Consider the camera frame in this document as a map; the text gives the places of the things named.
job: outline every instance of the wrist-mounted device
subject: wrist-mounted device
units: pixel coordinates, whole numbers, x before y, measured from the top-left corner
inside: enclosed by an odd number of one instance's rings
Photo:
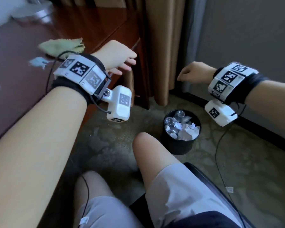
[[[123,122],[129,119],[132,92],[124,86],[108,89],[111,82],[102,62],[85,53],[71,54],[54,72],[52,87],[66,86],[79,92],[87,103],[94,103],[107,113],[107,119]],[[100,100],[109,103],[108,110],[97,105]]]
[[[268,78],[256,69],[236,62],[217,69],[208,87],[208,91],[216,100],[206,104],[206,112],[220,126],[229,124],[238,117],[229,105],[232,102],[244,104],[250,91],[264,80]]]

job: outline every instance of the forearm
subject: forearm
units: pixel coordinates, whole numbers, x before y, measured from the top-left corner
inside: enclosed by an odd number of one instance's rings
[[[285,83],[263,81],[248,94],[245,103],[285,129]]]
[[[0,140],[0,227],[36,227],[68,160],[87,108],[57,87]]]

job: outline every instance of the baseboard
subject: baseboard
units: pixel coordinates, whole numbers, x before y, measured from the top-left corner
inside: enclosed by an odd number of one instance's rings
[[[170,94],[176,95],[182,99],[185,99],[187,101],[193,102],[200,107],[205,107],[205,105],[208,103],[207,100],[200,98],[198,96],[195,96],[190,93],[183,93],[179,90],[170,90]],[[234,121],[235,124],[243,127],[244,129],[250,131],[251,133],[257,135],[259,138],[264,139],[265,141],[270,142],[271,144],[275,145],[276,147],[282,149],[285,151],[285,138],[281,137],[280,135],[254,123],[250,120],[239,117]]]

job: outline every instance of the wooden furniture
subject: wooden furniture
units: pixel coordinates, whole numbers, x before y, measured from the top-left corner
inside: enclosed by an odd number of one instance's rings
[[[149,108],[147,74],[135,12],[124,8],[64,7],[56,8],[47,20],[46,24],[26,25],[11,20],[0,27],[0,137],[45,94],[51,65],[42,70],[28,62],[45,57],[37,46],[49,39],[82,37],[86,53],[97,51],[112,39],[133,49],[138,54],[137,65],[133,67],[135,93],[139,96],[135,103]],[[110,88],[118,78],[112,76]],[[83,123],[95,110],[94,105],[88,106]]]

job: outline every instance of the hand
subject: hand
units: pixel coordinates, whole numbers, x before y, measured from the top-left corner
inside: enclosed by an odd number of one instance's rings
[[[178,81],[189,81],[191,83],[210,84],[216,68],[206,65],[203,62],[191,62],[182,69],[177,77]]]
[[[118,75],[122,74],[122,71],[117,69],[118,67],[131,71],[131,67],[126,65],[125,62],[130,65],[135,65],[136,61],[134,58],[137,57],[137,54],[134,51],[115,40],[109,41],[92,55],[97,57],[103,63],[107,71]]]

